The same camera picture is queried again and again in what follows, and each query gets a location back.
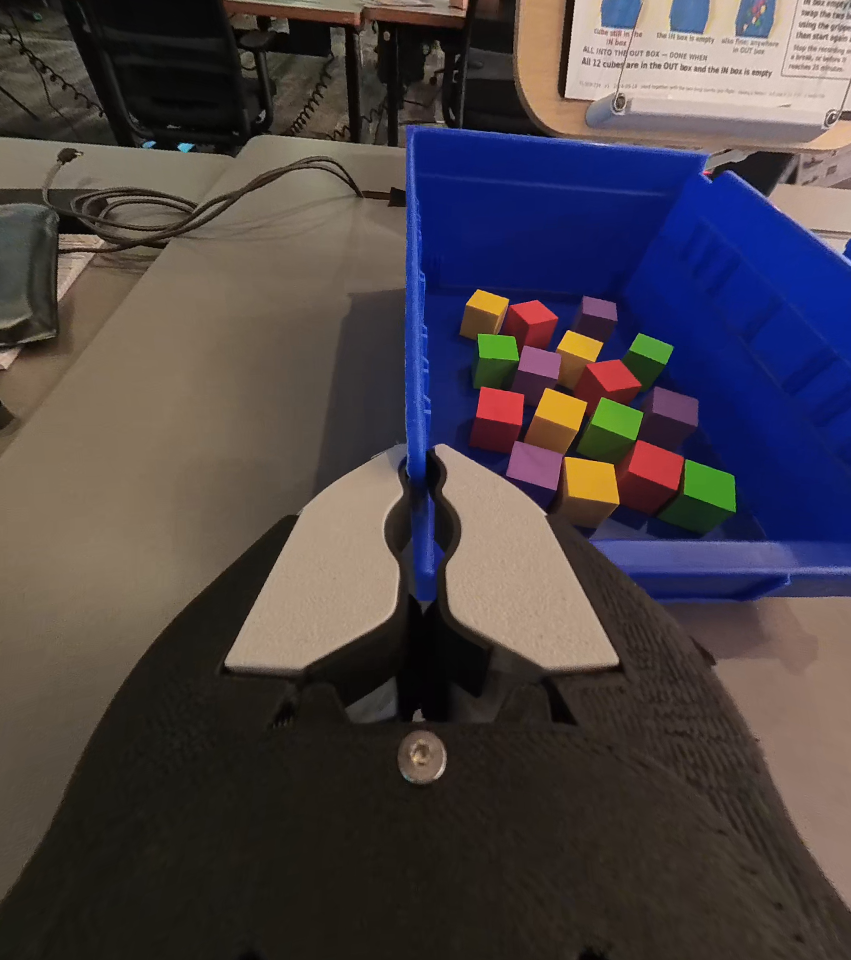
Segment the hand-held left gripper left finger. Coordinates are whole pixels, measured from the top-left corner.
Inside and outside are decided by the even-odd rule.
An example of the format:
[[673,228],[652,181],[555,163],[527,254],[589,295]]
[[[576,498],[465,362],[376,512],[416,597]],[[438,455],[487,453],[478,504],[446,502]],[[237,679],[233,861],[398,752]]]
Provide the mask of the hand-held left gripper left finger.
[[327,486],[291,532],[228,651],[233,674],[388,677],[408,609],[407,449],[391,447]]

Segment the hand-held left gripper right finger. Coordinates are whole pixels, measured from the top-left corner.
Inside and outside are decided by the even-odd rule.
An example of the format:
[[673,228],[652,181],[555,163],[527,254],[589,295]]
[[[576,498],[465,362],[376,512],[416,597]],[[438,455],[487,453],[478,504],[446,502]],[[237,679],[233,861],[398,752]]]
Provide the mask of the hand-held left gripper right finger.
[[553,531],[519,487],[454,447],[431,450],[436,601],[479,657],[526,673],[594,673],[620,658]]

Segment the pile of coloured wooden cubes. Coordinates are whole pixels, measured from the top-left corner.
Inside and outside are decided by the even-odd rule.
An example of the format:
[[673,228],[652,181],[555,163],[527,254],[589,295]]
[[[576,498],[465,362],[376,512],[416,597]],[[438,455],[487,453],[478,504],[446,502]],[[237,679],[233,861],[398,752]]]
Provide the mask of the pile of coloured wooden cubes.
[[548,513],[587,532],[615,516],[693,537],[737,513],[737,480],[685,450],[700,426],[699,401],[663,386],[673,345],[639,333],[621,356],[602,357],[620,326],[611,299],[583,295],[559,330],[537,298],[477,289],[459,336],[472,346],[468,452]]

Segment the black office chair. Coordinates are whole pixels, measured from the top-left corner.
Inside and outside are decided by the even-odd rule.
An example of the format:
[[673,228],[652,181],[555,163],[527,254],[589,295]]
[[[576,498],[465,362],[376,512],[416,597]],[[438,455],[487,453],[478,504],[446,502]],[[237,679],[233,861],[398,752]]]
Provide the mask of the black office chair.
[[443,47],[443,125],[482,133],[541,136],[519,97],[512,54]]
[[227,152],[270,131],[275,30],[237,34],[218,1],[60,6],[118,145]]

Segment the white document stand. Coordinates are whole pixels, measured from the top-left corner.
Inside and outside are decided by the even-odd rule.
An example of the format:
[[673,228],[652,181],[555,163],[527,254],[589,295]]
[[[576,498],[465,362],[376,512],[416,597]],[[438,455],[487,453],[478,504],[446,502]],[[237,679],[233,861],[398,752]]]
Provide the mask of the white document stand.
[[593,101],[596,137],[710,155],[821,154],[851,144],[851,109],[791,102],[723,104],[618,92]]

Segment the instruction sheet on wooden board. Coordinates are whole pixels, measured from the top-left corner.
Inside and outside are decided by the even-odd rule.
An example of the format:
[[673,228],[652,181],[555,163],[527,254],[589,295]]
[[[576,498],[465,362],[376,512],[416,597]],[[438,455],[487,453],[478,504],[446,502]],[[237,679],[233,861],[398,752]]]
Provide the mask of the instruction sheet on wooden board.
[[562,94],[566,4],[517,3],[515,80],[528,114],[543,131],[557,138],[651,147],[643,143],[608,140],[589,133],[584,117],[587,107],[594,101],[571,100]]

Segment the printed instruction sheet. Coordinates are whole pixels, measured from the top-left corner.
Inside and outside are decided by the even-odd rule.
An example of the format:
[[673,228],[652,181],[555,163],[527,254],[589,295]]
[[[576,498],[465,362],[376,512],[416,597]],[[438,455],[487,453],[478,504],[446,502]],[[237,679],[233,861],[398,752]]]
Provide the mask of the printed instruction sheet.
[[851,1],[566,2],[566,99],[851,112]]

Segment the long wooden table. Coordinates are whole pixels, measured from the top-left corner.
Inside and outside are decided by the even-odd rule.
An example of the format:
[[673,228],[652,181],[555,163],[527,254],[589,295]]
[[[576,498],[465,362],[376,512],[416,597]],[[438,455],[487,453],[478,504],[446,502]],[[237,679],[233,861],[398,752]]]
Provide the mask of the long wooden table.
[[399,66],[402,30],[462,31],[472,24],[474,3],[459,1],[224,1],[230,15],[310,21],[342,28],[345,33],[348,130],[360,142],[363,121],[360,108],[360,32],[368,24],[384,30],[386,70],[387,144],[399,145],[399,112],[404,103]]

